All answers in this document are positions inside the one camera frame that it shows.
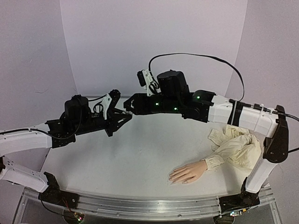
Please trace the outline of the clear nail polish bottle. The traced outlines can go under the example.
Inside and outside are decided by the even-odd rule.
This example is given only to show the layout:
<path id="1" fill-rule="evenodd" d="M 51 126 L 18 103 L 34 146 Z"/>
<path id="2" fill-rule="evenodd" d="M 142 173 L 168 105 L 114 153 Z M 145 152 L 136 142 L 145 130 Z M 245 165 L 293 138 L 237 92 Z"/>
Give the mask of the clear nail polish bottle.
<path id="1" fill-rule="evenodd" d="M 122 114 L 126 116 L 133 116 L 133 113 L 128 111 L 123 111 Z"/>

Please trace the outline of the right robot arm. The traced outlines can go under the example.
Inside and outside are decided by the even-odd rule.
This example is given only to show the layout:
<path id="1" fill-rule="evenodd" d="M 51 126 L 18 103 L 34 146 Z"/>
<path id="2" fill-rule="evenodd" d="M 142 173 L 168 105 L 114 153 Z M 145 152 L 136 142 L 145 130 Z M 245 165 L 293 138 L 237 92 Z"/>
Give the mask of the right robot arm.
<path id="1" fill-rule="evenodd" d="M 158 85 L 149 70 L 137 73 L 146 93 L 135 93 L 123 104 L 134 115 L 157 113 L 181 114 L 184 119 L 200 122 L 230 124 L 265 136 L 263 155 L 244 182 L 244 190 L 257 193 L 278 163 L 286 160 L 289 147 L 289 129 L 282 106 L 267 109 L 227 99 L 211 91 L 190 92 L 181 71 L 170 70 L 157 76 Z"/>

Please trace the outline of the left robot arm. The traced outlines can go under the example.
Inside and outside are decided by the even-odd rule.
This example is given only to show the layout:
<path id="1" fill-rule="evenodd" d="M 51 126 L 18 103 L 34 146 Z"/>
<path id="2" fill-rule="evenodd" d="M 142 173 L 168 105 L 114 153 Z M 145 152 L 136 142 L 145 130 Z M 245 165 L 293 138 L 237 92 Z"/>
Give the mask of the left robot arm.
<path id="1" fill-rule="evenodd" d="M 33 171 L 15 164 L 7 154 L 31 149 L 51 149 L 67 146 L 76 141 L 76 136 L 104 130 L 111 137 L 132 119 L 132 114 L 116 108 L 120 99 L 118 91 L 99 98 L 99 111 L 89 107 L 89 100 L 75 95 L 64 104 L 59 119 L 0 133 L 0 178 L 43 193 L 52 203 L 63 200 L 62 191 L 51 185 L 55 177 L 48 173 Z"/>

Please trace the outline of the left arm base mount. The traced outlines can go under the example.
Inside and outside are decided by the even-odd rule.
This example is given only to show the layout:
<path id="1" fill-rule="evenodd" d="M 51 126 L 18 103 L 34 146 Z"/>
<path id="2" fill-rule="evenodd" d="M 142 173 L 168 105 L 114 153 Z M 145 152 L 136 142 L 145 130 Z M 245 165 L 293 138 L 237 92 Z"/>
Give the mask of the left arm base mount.
<path id="1" fill-rule="evenodd" d="M 47 178 L 47 188 L 39 193 L 38 199 L 54 205 L 65 206 L 76 209 L 79 201 L 79 194 L 61 190 L 53 174 L 43 173 Z"/>

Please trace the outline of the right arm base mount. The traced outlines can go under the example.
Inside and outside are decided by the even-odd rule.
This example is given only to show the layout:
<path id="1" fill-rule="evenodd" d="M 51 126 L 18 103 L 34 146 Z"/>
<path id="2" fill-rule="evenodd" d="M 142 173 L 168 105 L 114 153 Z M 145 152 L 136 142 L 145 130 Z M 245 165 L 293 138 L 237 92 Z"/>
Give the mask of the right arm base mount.
<path id="1" fill-rule="evenodd" d="M 245 178 L 241 187 L 241 192 L 239 194 L 222 196 L 219 198 L 221 214 L 228 214 L 232 211 L 249 209 L 260 204 L 258 195 L 259 192 L 247 192 L 245 188 L 246 181 L 247 178 Z"/>

